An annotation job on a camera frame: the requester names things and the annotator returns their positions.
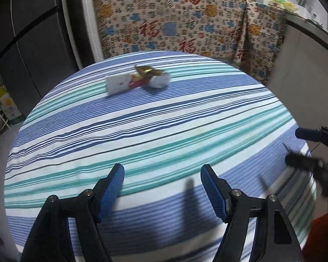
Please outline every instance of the screw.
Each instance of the screw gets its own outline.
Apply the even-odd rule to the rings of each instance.
[[[239,197],[240,195],[242,195],[242,191],[240,191],[239,189],[233,189],[233,190],[232,190],[232,194],[233,194],[234,196]]]
[[[56,200],[57,200],[57,196],[56,195],[49,196],[49,201],[50,202],[55,202]]]
[[[276,202],[277,201],[277,197],[275,195],[273,195],[273,194],[269,195],[269,199],[272,202]]]
[[[85,196],[91,196],[93,191],[92,189],[85,189],[83,192],[82,192]]]

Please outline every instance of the table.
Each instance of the table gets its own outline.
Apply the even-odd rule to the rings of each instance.
[[[107,96],[106,77],[135,64],[169,72],[171,83]],[[167,51],[112,57],[57,85],[24,122],[5,172],[11,233],[22,250],[49,195],[75,196],[121,163],[121,197],[100,225],[114,261],[211,261],[226,225],[200,181],[209,163],[249,196],[276,194],[303,246],[316,185],[284,164],[282,143],[308,152],[297,127],[266,87],[217,60]],[[72,219],[70,228],[81,256]],[[243,261],[254,228],[252,219]]]

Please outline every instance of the blue gripper pad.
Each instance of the blue gripper pad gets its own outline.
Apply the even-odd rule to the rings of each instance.
[[[226,202],[223,196],[221,195],[218,187],[216,186],[213,179],[210,177],[205,166],[202,166],[200,170],[200,180],[203,183],[205,192],[207,193],[210,203],[212,204],[215,214],[218,218],[221,218],[222,221],[225,221],[228,217],[226,212]]]
[[[121,164],[119,164],[117,168],[118,170],[111,178],[111,181],[107,189],[105,190],[102,198],[100,199],[100,213],[99,213],[100,219],[109,216],[110,212],[112,211],[112,206],[122,188],[125,171],[124,171],[124,167]]]

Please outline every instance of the round table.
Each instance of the round table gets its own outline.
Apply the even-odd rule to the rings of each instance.
[[[108,96],[107,76],[135,72],[135,65],[169,72],[170,84]],[[57,85],[25,120],[5,173],[11,233],[22,251],[49,195],[76,196],[120,163],[123,188],[100,225],[114,260],[211,261],[226,225],[200,181],[201,166],[210,164],[249,196],[276,194],[303,246],[316,185],[284,164],[282,143],[308,152],[297,127],[266,87],[217,60],[168,51],[112,57]],[[254,228],[252,219],[243,260]],[[70,229],[81,256],[72,219]]]

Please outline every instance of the orange fabric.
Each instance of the orange fabric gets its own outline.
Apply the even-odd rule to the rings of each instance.
[[[303,256],[304,262],[328,261],[328,214],[312,221]]]

